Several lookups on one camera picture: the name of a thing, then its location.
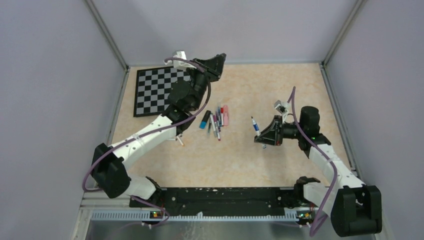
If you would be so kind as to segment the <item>white pen blue cap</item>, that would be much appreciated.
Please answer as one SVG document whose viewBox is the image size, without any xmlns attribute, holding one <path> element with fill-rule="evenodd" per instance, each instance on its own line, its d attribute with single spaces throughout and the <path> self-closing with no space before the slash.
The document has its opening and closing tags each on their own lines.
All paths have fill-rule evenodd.
<svg viewBox="0 0 424 240">
<path fill-rule="evenodd" d="M 260 129 L 259 129 L 259 126 L 258 126 L 258 124 L 257 124 L 257 122 L 256 122 L 256 120 L 254 119 L 254 117 L 253 117 L 253 116 L 251 116 L 251 120 L 252 120 L 252 125 L 253 125 L 253 127 L 254 127 L 254 130 L 255 130 L 256 136 L 257 136 L 257 137 L 259 137 L 259 136 L 261 135 L 261 131 L 260 131 Z"/>
</svg>

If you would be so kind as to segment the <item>black blue highlighter marker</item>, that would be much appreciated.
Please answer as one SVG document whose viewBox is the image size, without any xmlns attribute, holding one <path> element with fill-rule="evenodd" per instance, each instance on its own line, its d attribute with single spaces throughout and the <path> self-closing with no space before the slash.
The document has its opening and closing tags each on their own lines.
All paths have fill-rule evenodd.
<svg viewBox="0 0 424 240">
<path fill-rule="evenodd" d="M 208 123 L 208 120 L 210 119 L 210 115 L 211 115 L 211 111 L 210 110 L 207 110 L 204 113 L 203 118 L 202 118 L 202 120 L 200 122 L 200 125 L 199 125 L 199 128 L 200 129 L 205 129 L 206 128 L 206 125 Z"/>
</svg>

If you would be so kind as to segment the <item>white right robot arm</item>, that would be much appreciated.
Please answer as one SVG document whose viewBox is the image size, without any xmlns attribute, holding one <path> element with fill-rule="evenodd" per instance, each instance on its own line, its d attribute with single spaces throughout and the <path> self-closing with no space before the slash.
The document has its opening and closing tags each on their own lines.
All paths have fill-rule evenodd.
<svg viewBox="0 0 424 240">
<path fill-rule="evenodd" d="M 294 202 L 299 206 L 311 202 L 318 207 L 318 219 L 312 222 L 311 234 L 317 232 L 326 218 L 330 218 L 340 237 L 380 233 L 383 227 L 381 191 L 355 176 L 336 154 L 331 142 L 321 133 L 319 110 L 304 106 L 299 118 L 287 122 L 289 104 L 277 101 L 274 108 L 279 114 L 263 131 L 257 132 L 254 142 L 279 146 L 284 139 L 297 140 L 300 150 L 330 184 L 326 187 L 319 180 L 307 177 L 300 177 L 296 182 Z"/>
</svg>

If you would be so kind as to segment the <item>green transparent pen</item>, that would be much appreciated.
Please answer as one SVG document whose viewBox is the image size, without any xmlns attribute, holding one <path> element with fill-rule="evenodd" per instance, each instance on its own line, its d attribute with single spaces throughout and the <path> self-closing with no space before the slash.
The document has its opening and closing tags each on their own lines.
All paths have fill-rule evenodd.
<svg viewBox="0 0 424 240">
<path fill-rule="evenodd" d="M 209 119 L 209 121 L 208 121 L 208 128 L 207 128 L 207 134 L 208 135 L 210 135 L 211 128 L 212 128 L 212 121 Z"/>
</svg>

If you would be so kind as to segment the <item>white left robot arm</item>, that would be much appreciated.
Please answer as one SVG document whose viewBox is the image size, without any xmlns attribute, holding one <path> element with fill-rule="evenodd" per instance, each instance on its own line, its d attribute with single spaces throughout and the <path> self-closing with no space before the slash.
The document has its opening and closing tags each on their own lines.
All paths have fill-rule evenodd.
<svg viewBox="0 0 424 240">
<path fill-rule="evenodd" d="M 193 123 L 209 102 L 211 84 L 220 80 L 227 55 L 217 54 L 209 59 L 187 59 L 184 50 L 177 50 L 163 62 L 166 66 L 187 73 L 169 83 L 164 92 L 168 106 L 143 129 L 112 145 L 99 144 L 93 154 L 92 164 L 84 176 L 82 188 L 88 177 L 98 184 L 110 199 L 136 196 L 149 207 L 160 202 L 159 186 L 147 176 L 131 176 L 128 171 L 143 155 L 162 142 L 182 134 Z"/>
</svg>

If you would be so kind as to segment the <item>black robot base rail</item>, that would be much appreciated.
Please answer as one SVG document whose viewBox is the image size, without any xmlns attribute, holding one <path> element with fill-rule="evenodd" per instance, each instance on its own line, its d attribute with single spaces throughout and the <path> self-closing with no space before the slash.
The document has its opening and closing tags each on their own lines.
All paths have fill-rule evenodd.
<svg viewBox="0 0 424 240">
<path fill-rule="evenodd" d="M 318 209 L 293 187 L 169 187 L 148 202 L 173 217 L 265 217 L 283 216 L 295 208 Z"/>
</svg>

